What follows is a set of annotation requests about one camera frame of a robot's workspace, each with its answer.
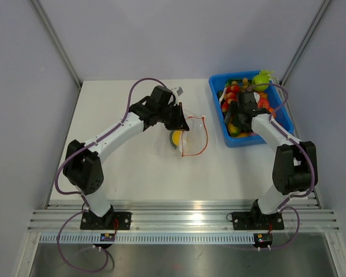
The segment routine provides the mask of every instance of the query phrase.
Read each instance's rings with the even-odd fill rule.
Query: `white table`
[[[134,81],[85,81],[66,146],[85,141],[118,122],[126,110]],[[274,153],[266,144],[228,148],[224,144],[207,80],[164,80],[167,87],[182,87],[183,108],[206,114],[209,144],[200,156],[164,158],[156,141],[163,126],[154,126],[118,148],[103,164],[101,189],[109,200],[244,200],[261,197],[272,185]],[[150,95],[157,83],[137,85],[132,103]],[[59,186],[75,187],[61,175]],[[51,200],[78,200],[52,191]]]

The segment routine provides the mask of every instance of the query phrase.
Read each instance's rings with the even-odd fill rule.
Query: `clear plastic bag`
[[[197,117],[184,111],[186,122],[190,127],[187,131],[167,131],[162,129],[155,143],[155,152],[159,156],[197,156],[208,146],[208,131],[205,116]]]
[[[186,118],[190,131],[183,131],[179,140],[179,151],[182,157],[197,156],[205,151],[208,146],[208,131],[205,126],[205,116]]]

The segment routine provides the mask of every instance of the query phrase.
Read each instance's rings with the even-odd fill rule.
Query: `blue plastic bin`
[[[223,113],[221,112],[220,103],[217,97],[217,93],[224,89],[224,86],[228,79],[248,78],[249,80],[251,80],[252,78],[255,77],[255,75],[259,74],[259,71],[260,70],[229,73],[229,74],[219,74],[219,75],[214,75],[210,77],[209,79],[209,85],[213,93],[215,110],[217,112],[219,124],[223,132],[224,142],[226,146],[228,147],[241,147],[241,146],[265,143],[265,141],[259,135],[249,136],[249,137],[239,137],[239,138],[231,137],[230,134],[228,133],[226,125],[224,124]],[[265,92],[268,94],[268,100],[271,107],[276,108],[282,103],[282,100],[280,99],[275,87],[269,86]],[[282,107],[281,110],[277,112],[276,120],[280,125],[283,126],[283,128],[286,131],[288,131],[291,134],[294,132],[294,125],[292,124],[292,121],[289,118],[285,107]]]

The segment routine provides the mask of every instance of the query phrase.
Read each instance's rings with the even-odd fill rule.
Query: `gray wall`
[[[83,80],[281,77],[322,0],[41,0]]]
[[[286,84],[303,139],[317,145],[319,189],[346,244],[346,1],[333,1]]]
[[[50,190],[75,87],[30,1],[0,0],[0,276]]]

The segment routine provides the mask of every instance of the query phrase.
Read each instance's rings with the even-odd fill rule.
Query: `robotic arm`
[[[110,135],[107,133],[118,123],[84,143],[74,140],[68,145],[67,158],[85,145],[95,143],[71,159],[63,169],[63,174],[83,193],[90,206],[91,213],[84,213],[87,218],[83,218],[83,222],[91,222],[93,228],[97,226],[98,229],[112,229],[110,223],[114,209],[99,188],[104,181],[101,164],[118,147],[158,122],[163,123],[168,130],[189,130],[182,104],[177,103],[180,93],[182,93],[181,88],[171,91],[156,86],[150,96],[130,106],[124,123]]]
[[[269,120],[269,114],[267,109],[258,108],[254,92],[241,92],[238,93],[238,102],[231,102],[225,118],[226,123],[231,121],[244,132],[260,135],[276,153],[272,173],[274,186],[254,202],[250,213],[245,216],[246,219],[243,214],[240,215],[244,220],[237,230],[267,229],[273,220],[276,221],[273,229],[283,228],[283,223],[277,224],[280,218],[279,208],[292,194],[308,190],[312,182],[311,168],[297,144],[311,160],[314,185],[318,181],[315,145],[311,141],[302,142],[289,134],[274,118]]]

